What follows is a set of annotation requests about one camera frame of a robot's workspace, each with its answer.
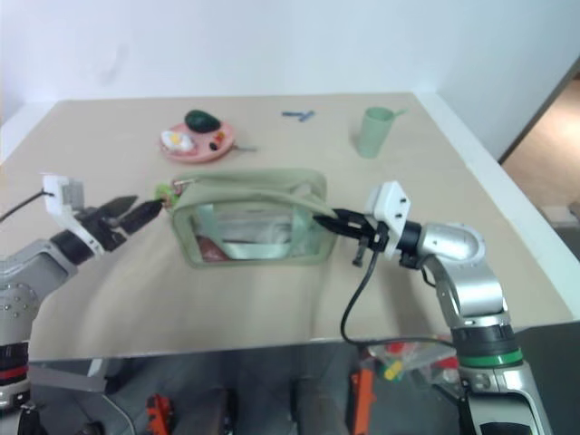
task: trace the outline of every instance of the green ring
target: green ring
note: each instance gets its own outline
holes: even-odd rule
[[[522,351],[517,349],[514,352],[503,353],[501,355],[490,356],[460,356],[459,364],[466,367],[495,367],[498,365],[518,363],[524,359]]]
[[[159,184],[155,188],[155,199],[164,199],[169,202],[169,207],[173,208],[178,200],[179,195],[176,195],[171,186],[167,184]]]

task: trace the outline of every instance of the wooden floor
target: wooden floor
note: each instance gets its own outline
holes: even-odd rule
[[[568,84],[503,168],[536,207],[580,200],[580,81]]]

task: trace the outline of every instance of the beige table surface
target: beige table surface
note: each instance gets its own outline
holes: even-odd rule
[[[352,137],[365,108],[409,109],[378,159],[356,154]],[[192,108],[237,129],[241,144],[203,168],[312,168],[328,180],[334,207],[363,209],[372,187],[397,179],[411,198],[411,219],[463,222],[487,240],[488,261],[503,285],[514,326],[569,320],[571,314],[534,258],[457,152],[410,93],[63,101],[2,167],[7,209],[41,186],[42,172],[83,180],[86,205],[139,194],[192,167],[162,157],[161,131]],[[315,110],[308,122],[284,110]],[[37,201],[0,227],[8,255],[58,230]],[[343,309],[363,276],[351,266],[356,243],[340,239],[321,266],[188,267],[163,214],[116,252],[43,303],[34,323],[34,359],[179,353],[339,338]],[[358,336],[447,332],[433,290],[421,274],[381,261],[355,306],[348,330]]]

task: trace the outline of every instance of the green pouch trim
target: green pouch trim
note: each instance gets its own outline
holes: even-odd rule
[[[174,181],[188,181],[181,197],[169,213],[173,231],[186,260],[195,267],[256,265],[276,261],[285,264],[315,264],[332,252],[335,234],[320,227],[314,214],[334,216],[324,203],[324,176],[309,169],[259,169],[247,171],[192,171]],[[214,205],[221,203],[272,203],[292,209],[292,230],[289,243],[227,243],[219,234]],[[192,223],[201,224],[211,241],[232,261],[206,262],[198,245]],[[318,252],[290,256],[293,248],[307,237],[319,237]]]

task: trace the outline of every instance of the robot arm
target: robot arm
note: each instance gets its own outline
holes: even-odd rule
[[[337,219],[316,220],[359,239],[353,261],[357,266],[368,247],[387,258],[398,252],[401,266],[431,271],[459,361],[463,433],[551,435],[534,377],[511,328],[501,285],[486,262],[483,238],[461,224],[421,226],[408,221],[410,206],[401,186],[391,182],[372,193],[365,218],[335,210]]]
[[[115,250],[162,209],[160,201],[149,201],[129,211],[137,197],[84,208],[82,184],[66,177],[45,176],[44,191],[48,212],[66,229],[0,260],[0,426],[9,435],[38,425],[37,415],[25,408],[26,374],[28,340],[44,298],[71,279],[78,265]]]

